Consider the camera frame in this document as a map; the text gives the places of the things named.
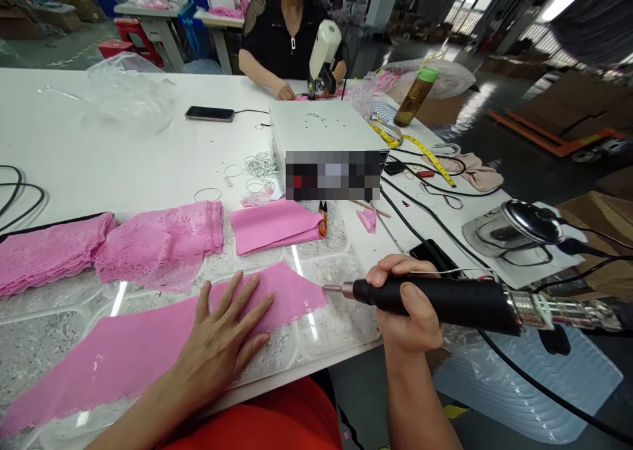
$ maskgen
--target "woman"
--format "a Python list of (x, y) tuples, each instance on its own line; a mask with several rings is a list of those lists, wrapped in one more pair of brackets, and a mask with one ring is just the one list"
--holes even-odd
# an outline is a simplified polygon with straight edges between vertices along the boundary
[[(413, 271), (435, 269), (429, 262), (406, 255), (388, 255), (369, 271), (367, 282), (381, 287), (390, 273)], [(211, 315), (211, 284), (204, 284), (191, 336), (172, 369), (87, 450), (150, 450), (161, 442), (160, 448), (165, 450), (343, 448), (336, 411), (326, 393), (309, 378), (238, 404), (206, 422), (192, 420), (196, 425), (180, 426), (173, 432), (216, 400), (270, 338), (262, 333), (245, 341), (273, 297), (267, 296), (238, 322), (258, 284), (257, 276), (252, 277), (231, 302), (242, 276), (242, 272), (235, 274)], [(409, 317), (376, 310), (387, 365), (391, 446), (394, 450), (460, 450), (424, 355), (442, 344), (437, 315), (414, 285), (402, 284), (400, 294)]]
[[(308, 79), (318, 27), (327, 18), (316, 0), (252, 0), (239, 50), (240, 70), (271, 89), (277, 99), (294, 100), (284, 79)], [(347, 71), (341, 50), (339, 46), (332, 73), (337, 83)]]

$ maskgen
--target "red stool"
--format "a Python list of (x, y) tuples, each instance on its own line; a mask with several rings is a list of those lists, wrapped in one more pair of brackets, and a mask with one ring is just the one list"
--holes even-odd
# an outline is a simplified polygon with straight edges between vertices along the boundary
[[(158, 51), (156, 51), (156, 47), (149, 40), (147, 34), (145, 34), (145, 30), (140, 25), (140, 20), (131, 18), (115, 18), (114, 24), (119, 31), (119, 36), (121, 37), (121, 39), (123, 41), (132, 43), (134, 52), (143, 56), (148, 61), (153, 62), (158, 67), (164, 66), (163, 58), (160, 57), (160, 54), (158, 53)], [(134, 46), (134, 42), (132, 41), (130, 34), (136, 34), (140, 38), (143, 46), (145, 47), (145, 50), (141, 50), (140, 48)]]
[(117, 40), (108, 40), (103, 41), (97, 45), (97, 48), (101, 51), (101, 55), (104, 59), (108, 57), (114, 57), (118, 53), (127, 51), (127, 52), (135, 52), (134, 51), (134, 43), (126, 42), (126, 41), (117, 41)]

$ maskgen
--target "tape measure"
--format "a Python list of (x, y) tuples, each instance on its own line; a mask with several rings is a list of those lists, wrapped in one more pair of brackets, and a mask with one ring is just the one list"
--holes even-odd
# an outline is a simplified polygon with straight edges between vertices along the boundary
[(456, 187), (455, 181), (448, 175), (444, 166), (439, 162), (439, 160), (435, 157), (431, 151), (422, 145), (417, 139), (413, 138), (411, 135), (402, 135), (400, 138), (399, 134), (389, 128), (387, 125), (383, 125), (382, 123), (370, 120), (369, 125), (382, 137), (383, 140), (387, 142), (389, 148), (398, 148), (402, 145), (402, 139), (407, 139), (415, 146), (417, 146), (420, 151), (433, 163), (433, 166), (437, 169), (437, 172), (442, 175), (442, 177), (446, 180), (446, 182), (451, 187)]

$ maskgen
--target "red shirt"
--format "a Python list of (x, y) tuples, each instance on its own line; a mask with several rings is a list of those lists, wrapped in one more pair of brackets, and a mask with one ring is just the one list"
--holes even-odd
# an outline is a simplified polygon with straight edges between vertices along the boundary
[(336, 411), (308, 377), (212, 417), (165, 450), (342, 450)]

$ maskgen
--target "white table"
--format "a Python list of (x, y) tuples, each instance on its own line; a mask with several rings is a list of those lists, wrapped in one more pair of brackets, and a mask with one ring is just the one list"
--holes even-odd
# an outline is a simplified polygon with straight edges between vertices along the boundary
[(218, 58), (220, 60), (220, 65), (222, 66), (222, 70), (225, 74), (232, 74), (231, 59), (229, 58), (226, 41), (224, 40), (224, 30), (226, 28), (242, 29), (242, 26), (244, 26), (244, 20), (212, 15), (208, 11), (200, 8), (198, 8), (196, 14), (193, 15), (193, 18), (201, 20), (203, 25), (209, 28), (211, 36), (213, 37), (213, 43), (216, 45), (216, 51), (218, 52)]
[(173, 39), (169, 22), (178, 19), (182, 8), (172, 7), (166, 10), (143, 8), (134, 1), (127, 1), (114, 7), (114, 12), (120, 15), (138, 16), (150, 41), (161, 41), (165, 47), (167, 58), (177, 73), (185, 72), (185, 62), (180, 49)]

